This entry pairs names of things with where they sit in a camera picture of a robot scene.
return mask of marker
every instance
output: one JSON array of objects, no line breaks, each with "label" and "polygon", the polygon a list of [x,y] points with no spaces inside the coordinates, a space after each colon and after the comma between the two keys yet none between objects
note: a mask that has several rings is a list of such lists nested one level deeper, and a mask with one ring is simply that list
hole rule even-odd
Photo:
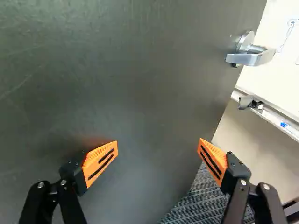
[{"label": "marker", "polygon": [[288,130],[290,133],[295,135],[297,138],[299,138],[299,131],[296,128],[293,128],[292,126],[289,126],[285,122],[281,122],[280,126],[284,127],[286,130]]}]

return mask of beige wall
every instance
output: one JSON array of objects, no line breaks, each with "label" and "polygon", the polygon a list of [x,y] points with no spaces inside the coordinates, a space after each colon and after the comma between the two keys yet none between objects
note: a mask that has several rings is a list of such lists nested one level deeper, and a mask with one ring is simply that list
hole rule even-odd
[{"label": "beige wall", "polygon": [[250,168],[250,182],[273,185],[283,203],[299,196],[299,143],[250,110],[231,100],[212,142]]}]

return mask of door handle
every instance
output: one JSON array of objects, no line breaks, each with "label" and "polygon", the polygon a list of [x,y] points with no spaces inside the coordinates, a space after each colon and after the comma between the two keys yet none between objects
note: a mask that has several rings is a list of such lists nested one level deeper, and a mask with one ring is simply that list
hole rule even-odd
[{"label": "door handle", "polygon": [[259,66],[271,61],[276,50],[254,45],[254,37],[253,31],[247,31],[243,34],[237,44],[236,54],[227,54],[225,61],[232,63],[233,67],[240,65]]}]

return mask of striped carpet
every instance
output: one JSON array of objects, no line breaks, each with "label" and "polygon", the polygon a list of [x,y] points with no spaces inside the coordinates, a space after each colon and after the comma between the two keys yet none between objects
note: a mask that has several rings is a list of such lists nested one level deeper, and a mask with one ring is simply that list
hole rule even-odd
[{"label": "striped carpet", "polygon": [[[219,224],[227,202],[228,197],[222,194],[202,163],[190,190],[159,224]],[[247,206],[244,223],[253,222],[252,212]]]}]

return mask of dark gray door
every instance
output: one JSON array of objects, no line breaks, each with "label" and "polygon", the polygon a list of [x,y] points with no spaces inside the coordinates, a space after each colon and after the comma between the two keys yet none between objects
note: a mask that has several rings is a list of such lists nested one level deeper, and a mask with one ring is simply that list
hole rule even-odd
[{"label": "dark gray door", "polygon": [[194,179],[199,137],[211,140],[241,72],[226,54],[265,3],[0,3],[1,222],[92,137],[118,140],[119,156],[80,199],[88,222],[159,220]]}]

